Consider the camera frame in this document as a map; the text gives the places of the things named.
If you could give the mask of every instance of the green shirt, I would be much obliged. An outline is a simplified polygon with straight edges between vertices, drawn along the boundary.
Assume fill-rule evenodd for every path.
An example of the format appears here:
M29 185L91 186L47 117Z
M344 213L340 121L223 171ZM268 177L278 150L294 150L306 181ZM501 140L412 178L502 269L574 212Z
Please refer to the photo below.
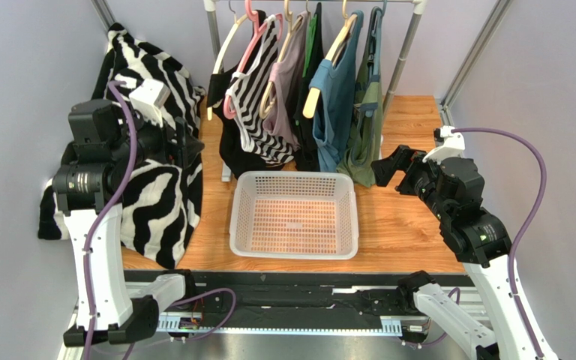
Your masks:
M355 84L355 111L350 137L337 172L369 188L375 184L371 163L379 160L383 128L383 90L381 86L381 19L383 12L375 7L370 15L370 28L364 58Z

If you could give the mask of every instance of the black and white striped shirt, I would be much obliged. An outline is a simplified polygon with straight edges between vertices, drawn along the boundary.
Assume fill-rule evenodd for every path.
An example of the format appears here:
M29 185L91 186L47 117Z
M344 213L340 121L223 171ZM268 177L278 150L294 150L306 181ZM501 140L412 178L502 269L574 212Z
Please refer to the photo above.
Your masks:
M258 154L269 165L285 164L293 159L293 148L281 136L272 136L263 129L260 117L260 103L270 77L272 65L277 61L279 30L277 19L269 16L263 36L262 46L246 73L235 72L230 88L226 92L232 97L235 111L234 121L241 133L241 148L245 152Z

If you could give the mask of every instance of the mesh basket bottom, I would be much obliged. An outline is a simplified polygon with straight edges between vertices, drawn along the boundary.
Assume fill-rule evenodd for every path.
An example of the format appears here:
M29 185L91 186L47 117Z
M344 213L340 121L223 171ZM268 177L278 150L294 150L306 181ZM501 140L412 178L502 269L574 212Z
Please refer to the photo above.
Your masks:
M248 251L337 254L337 203L322 200L256 199Z

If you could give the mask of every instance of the pink shirt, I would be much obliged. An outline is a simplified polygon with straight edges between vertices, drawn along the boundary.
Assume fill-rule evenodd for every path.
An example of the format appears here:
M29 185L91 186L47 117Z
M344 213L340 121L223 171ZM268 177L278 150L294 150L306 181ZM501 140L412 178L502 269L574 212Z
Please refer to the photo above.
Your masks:
M274 93L277 100L268 118L263 122L264 130L271 135L283 137L293 149L299 149L297 137L290 130L290 118L297 106L299 84L302 81L306 50L306 34L308 33L308 12L299 14L303 17L301 26L292 33L290 43L281 62L272 65L270 81L274 83Z

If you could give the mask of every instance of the zebra print bag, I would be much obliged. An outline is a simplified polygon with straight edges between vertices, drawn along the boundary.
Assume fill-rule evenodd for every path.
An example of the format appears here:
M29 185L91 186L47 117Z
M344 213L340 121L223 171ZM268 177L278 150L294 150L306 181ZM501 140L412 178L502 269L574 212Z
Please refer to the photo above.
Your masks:
M204 91L192 86L188 70L156 46L134 39L119 24L111 26L108 38L108 52L92 98L114 101L113 94L107 90L110 80L126 82L119 89L126 101L144 79L159 80L171 91L162 110L165 126L176 130L173 119L181 116L187 122L187 132L198 137L199 104ZM51 185L49 181L40 203L37 234L46 240L69 239L64 215L57 210ZM133 171L124 191L122 245L164 268L174 269L200 222L202 192L200 155L187 169L147 160Z

